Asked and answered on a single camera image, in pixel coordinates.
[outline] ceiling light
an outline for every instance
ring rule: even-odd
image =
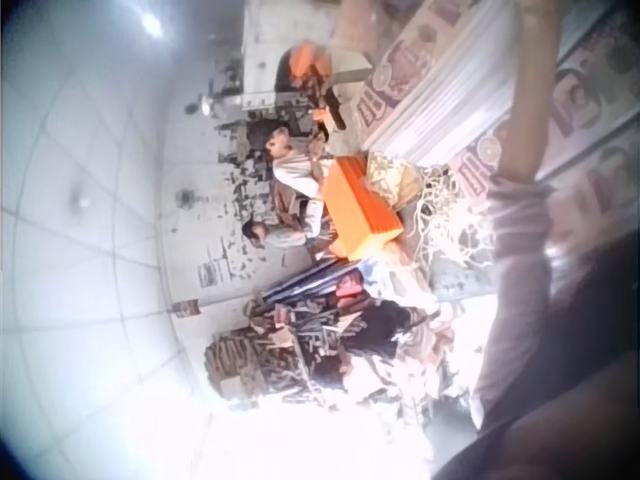
[[[160,24],[160,20],[150,13],[142,15],[142,26],[152,37],[160,38],[162,36],[162,25]]]

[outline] wall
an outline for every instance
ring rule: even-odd
[[[303,248],[256,249],[242,236],[242,221],[251,212],[257,219],[274,220],[268,182],[261,180],[252,161],[241,167],[221,163],[237,150],[237,142],[215,126],[244,114],[227,110],[217,121],[184,112],[185,105],[206,92],[209,79],[214,79],[216,88],[222,86],[216,70],[225,64],[218,65],[192,62],[176,78],[167,113],[158,224],[171,301],[197,298],[208,305],[201,308],[201,315],[173,318],[205,394],[212,393],[203,366],[212,335],[246,326],[242,307],[254,291],[310,265]],[[180,207],[180,192],[185,190],[195,198],[191,208]]]
[[[168,45],[117,2],[3,28],[0,431],[36,479],[184,478],[210,420],[156,249]]]

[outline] orange plastic crate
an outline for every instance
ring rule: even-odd
[[[364,182],[362,157],[336,157],[324,182],[322,194],[350,260],[372,255],[403,231],[389,205]]]

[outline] bright light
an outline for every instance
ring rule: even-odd
[[[162,36],[162,25],[160,24],[160,20],[150,13],[142,15],[142,26],[152,37],[160,38]]]

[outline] orange box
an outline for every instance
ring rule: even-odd
[[[404,230],[391,207],[366,187],[365,175],[362,157],[336,157],[322,189],[349,260],[375,254]]]

